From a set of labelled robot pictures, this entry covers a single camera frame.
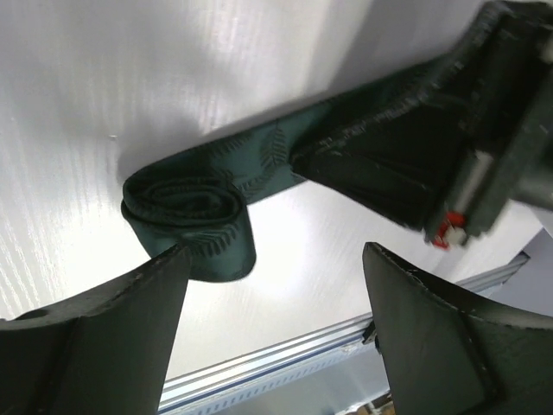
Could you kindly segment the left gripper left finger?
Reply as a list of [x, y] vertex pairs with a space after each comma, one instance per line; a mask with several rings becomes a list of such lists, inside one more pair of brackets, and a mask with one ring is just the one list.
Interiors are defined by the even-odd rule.
[[3, 414], [155, 414], [190, 272], [175, 246], [1, 322]]

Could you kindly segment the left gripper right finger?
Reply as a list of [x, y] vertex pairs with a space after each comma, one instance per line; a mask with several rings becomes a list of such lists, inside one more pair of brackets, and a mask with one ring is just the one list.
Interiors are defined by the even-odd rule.
[[552, 319], [363, 251], [372, 320], [398, 414], [550, 414]]

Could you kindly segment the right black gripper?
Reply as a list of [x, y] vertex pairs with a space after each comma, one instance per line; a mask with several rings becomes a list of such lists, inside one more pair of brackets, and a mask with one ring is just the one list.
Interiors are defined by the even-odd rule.
[[338, 103], [290, 164], [442, 249], [488, 232], [508, 201], [550, 211], [551, 3], [484, 3], [446, 54]]

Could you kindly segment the dark green tie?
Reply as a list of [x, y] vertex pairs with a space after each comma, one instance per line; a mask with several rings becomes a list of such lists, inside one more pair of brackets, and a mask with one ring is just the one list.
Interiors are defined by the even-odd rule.
[[409, 67], [145, 166], [124, 182], [122, 215], [150, 257], [187, 246], [191, 279], [244, 278], [257, 259], [247, 207], [302, 183], [289, 164], [294, 145], [317, 128], [390, 103], [430, 68]]

